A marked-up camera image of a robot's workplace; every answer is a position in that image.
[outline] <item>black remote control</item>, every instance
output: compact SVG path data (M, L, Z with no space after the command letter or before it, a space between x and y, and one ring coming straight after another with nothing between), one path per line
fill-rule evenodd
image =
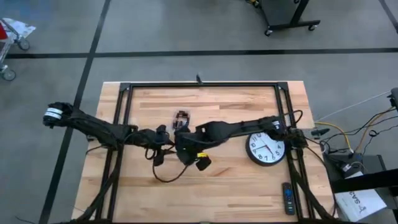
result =
M283 183L282 190L284 195L284 202L285 202L285 213L287 215L294 215L294 200L293 200L293 190L292 184L290 183Z

